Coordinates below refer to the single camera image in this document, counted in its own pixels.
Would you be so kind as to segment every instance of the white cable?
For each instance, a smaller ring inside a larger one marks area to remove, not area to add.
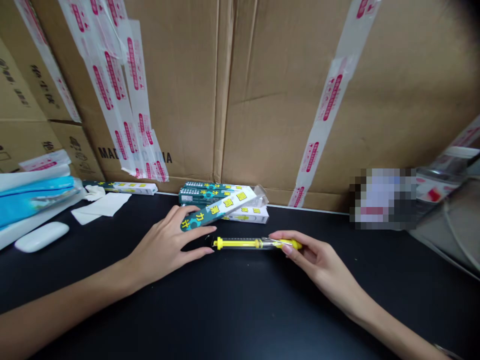
[[[455,229],[452,225],[452,221],[450,220],[449,210],[450,210],[449,200],[445,199],[443,201],[443,215],[445,216],[445,220],[446,220],[446,223],[448,224],[448,228],[450,229],[450,232],[453,235],[453,238],[455,239],[455,242],[460,248],[463,255],[466,256],[466,258],[470,261],[473,267],[480,273],[480,263],[469,253],[469,251],[460,242],[457,236],[457,233],[455,232]]]

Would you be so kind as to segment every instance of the plastic container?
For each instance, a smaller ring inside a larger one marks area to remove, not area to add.
[[[480,150],[452,146],[430,166],[416,170],[416,218],[420,220],[467,178],[467,162]]]
[[[211,244],[217,250],[272,250],[281,249],[285,245],[297,250],[302,248],[302,244],[295,240],[274,240],[269,237],[217,237]]]

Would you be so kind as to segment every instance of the white tissue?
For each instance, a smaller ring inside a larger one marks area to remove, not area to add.
[[[105,196],[105,189],[98,185],[87,185],[85,189],[88,194],[85,195],[85,200],[95,201]]]
[[[132,194],[109,192],[90,205],[72,210],[71,214],[81,225],[88,224],[102,215],[112,217],[131,196]]]

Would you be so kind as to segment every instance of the wireless mouse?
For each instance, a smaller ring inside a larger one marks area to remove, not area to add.
[[[62,222],[49,222],[19,238],[15,247],[24,253],[34,253],[61,238],[69,229],[69,226]]]

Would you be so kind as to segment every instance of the black table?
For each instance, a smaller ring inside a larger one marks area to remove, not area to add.
[[[76,207],[84,206],[82,201]],[[126,257],[176,196],[133,195],[112,218],[36,253],[0,251],[0,313]],[[480,359],[480,284],[405,231],[354,230],[345,215],[269,207],[267,225],[221,220],[215,235],[295,229],[332,244],[360,285],[429,342]],[[203,245],[198,239],[189,245]],[[35,359],[396,359],[281,251],[217,251],[90,317]]]

